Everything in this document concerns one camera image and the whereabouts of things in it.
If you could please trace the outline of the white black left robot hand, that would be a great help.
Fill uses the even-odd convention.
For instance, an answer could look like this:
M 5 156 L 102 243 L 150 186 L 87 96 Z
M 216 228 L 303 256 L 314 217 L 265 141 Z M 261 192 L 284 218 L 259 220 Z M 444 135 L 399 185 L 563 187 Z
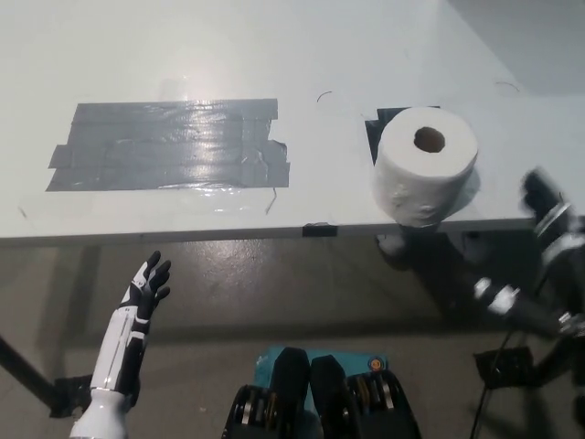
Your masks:
M 127 438 L 127 413 L 140 392 L 154 310 L 170 293 L 170 261 L 155 251 L 140 266 L 112 312 L 90 381 L 90 403 L 71 438 Z

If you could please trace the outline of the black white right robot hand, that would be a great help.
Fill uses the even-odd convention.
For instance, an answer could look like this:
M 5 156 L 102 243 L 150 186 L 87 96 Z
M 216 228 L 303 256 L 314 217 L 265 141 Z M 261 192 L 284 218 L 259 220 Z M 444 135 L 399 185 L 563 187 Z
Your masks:
M 473 286 L 474 299 L 489 312 L 520 329 L 545 337 L 584 335 L 584 224 L 560 189 L 536 168 L 522 184 L 523 201 L 534 216 L 534 234 L 541 253 L 543 283 L 561 272 L 568 291 L 560 308 L 545 305 L 535 292 L 482 277 Z

